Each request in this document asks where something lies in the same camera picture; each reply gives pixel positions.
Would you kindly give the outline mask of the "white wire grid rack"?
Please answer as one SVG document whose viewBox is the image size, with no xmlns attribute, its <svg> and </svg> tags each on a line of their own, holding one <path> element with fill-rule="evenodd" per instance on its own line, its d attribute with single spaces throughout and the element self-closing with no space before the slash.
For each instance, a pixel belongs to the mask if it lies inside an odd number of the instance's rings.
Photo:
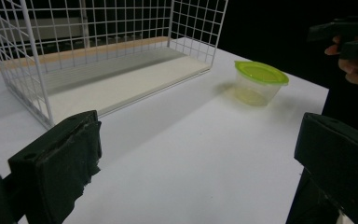
<svg viewBox="0 0 358 224">
<path fill-rule="evenodd" d="M 0 0 L 0 74 L 47 128 L 213 66 L 228 0 Z"/>
</svg>

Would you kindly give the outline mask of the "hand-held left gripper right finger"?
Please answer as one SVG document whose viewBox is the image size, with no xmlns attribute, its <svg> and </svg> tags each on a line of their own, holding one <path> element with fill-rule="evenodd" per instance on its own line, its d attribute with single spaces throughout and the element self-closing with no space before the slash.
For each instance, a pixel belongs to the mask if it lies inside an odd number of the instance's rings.
<svg viewBox="0 0 358 224">
<path fill-rule="evenodd" d="M 307 113 L 295 159 L 329 201 L 358 224 L 358 131 L 339 120 Z"/>
</svg>

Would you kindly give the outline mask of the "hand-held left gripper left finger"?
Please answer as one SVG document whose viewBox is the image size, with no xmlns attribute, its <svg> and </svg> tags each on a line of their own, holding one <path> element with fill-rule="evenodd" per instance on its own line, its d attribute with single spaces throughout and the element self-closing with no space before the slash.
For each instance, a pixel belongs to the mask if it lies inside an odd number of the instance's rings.
<svg viewBox="0 0 358 224">
<path fill-rule="evenodd" d="M 8 159 L 14 217 L 29 224 L 62 224 L 75 208 L 102 156 L 94 110 L 64 119 Z"/>
</svg>

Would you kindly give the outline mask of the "clear container with green lid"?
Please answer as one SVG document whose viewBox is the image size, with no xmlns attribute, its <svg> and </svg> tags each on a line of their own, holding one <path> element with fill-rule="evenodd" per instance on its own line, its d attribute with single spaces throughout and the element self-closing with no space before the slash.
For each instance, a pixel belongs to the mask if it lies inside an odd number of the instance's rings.
<svg viewBox="0 0 358 224">
<path fill-rule="evenodd" d="M 267 105 L 281 87 L 289 83 L 281 70 L 265 63 L 235 61 L 235 96 L 247 105 Z"/>
</svg>

